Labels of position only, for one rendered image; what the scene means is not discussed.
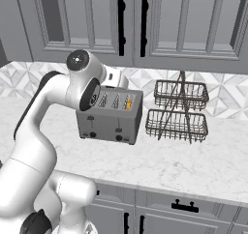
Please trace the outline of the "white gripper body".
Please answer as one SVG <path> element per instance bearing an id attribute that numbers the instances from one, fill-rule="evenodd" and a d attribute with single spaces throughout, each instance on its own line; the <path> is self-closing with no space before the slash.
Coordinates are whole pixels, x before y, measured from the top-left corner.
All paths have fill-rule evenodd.
<path id="1" fill-rule="evenodd" d="M 123 73 L 121 73 L 119 76 L 119 82 L 117 84 L 117 87 L 127 89 L 128 86 L 129 86 L 129 79 Z"/>

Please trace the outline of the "grey metal toaster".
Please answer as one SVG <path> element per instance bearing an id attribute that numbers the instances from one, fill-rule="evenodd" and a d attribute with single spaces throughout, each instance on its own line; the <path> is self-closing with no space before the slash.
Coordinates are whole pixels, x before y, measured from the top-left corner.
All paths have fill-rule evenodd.
<path id="1" fill-rule="evenodd" d="M 130 110 L 126 110 L 130 97 L 133 98 L 133 104 Z M 90 133 L 95 132 L 97 136 L 91 139 L 134 145 L 140 128 L 142 102 L 142 91 L 102 87 L 94 106 L 76 112 L 79 136 L 91 138 Z M 95 119 L 87 120 L 90 115 Z M 122 132 L 115 132 L 116 128 L 122 129 Z M 117 141 L 117 135 L 122 135 L 123 140 Z"/>

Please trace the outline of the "grey drawer front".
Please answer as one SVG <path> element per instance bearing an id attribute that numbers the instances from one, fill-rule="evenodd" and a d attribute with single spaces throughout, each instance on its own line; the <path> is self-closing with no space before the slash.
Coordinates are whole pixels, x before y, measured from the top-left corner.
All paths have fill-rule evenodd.
<path id="1" fill-rule="evenodd" d="M 107 201 L 128 205 L 135 204 L 134 189 L 98 183 L 97 190 L 100 191 L 100 195 L 96 195 L 96 201 Z"/>
<path id="2" fill-rule="evenodd" d="M 171 204 L 174 203 L 176 199 L 179 199 L 179 203 L 183 205 L 188 205 L 191 201 L 193 201 L 195 206 L 199 208 L 199 211 L 197 213 L 191 213 L 173 209 Z M 237 206 L 227 203 L 219 203 L 216 201 L 195 199 L 192 197 L 184 197 L 145 190 L 137 190 L 137 205 L 153 210 L 188 214 L 191 216 L 200 216 L 203 218 L 217 219 L 222 221 L 232 221 L 236 211 L 238 210 Z"/>

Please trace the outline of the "grey base cupboard door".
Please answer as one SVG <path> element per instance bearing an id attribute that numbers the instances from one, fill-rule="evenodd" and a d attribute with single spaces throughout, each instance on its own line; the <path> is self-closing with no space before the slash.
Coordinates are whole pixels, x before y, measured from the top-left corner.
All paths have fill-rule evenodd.
<path id="1" fill-rule="evenodd" d="M 156 211 L 138 207 L 137 233 L 140 216 L 144 216 L 143 234 L 228 234 L 230 224 L 213 219 L 193 217 L 188 214 Z"/>
<path id="2" fill-rule="evenodd" d="M 123 215 L 129 213 L 129 234 L 135 234 L 132 205 L 107 201 L 94 201 L 85 207 L 88 219 L 95 225 L 98 234 L 124 234 Z"/>

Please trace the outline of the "grey wall cupboard door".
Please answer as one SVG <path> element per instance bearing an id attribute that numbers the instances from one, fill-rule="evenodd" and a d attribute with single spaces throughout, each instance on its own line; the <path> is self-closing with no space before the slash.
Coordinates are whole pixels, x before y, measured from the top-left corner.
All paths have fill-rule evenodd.
<path id="1" fill-rule="evenodd" d="M 141 0 L 135 0 L 138 68 L 248 74 L 248 0 L 148 0 L 140 57 Z"/>
<path id="2" fill-rule="evenodd" d="M 134 62 L 134 0 L 124 0 L 124 55 L 119 55 L 117 0 L 18 0 L 34 61 L 63 63 L 76 49 L 104 64 Z"/>
<path id="3" fill-rule="evenodd" d="M 33 61 L 18 0 L 0 0 L 0 39 L 9 61 Z"/>

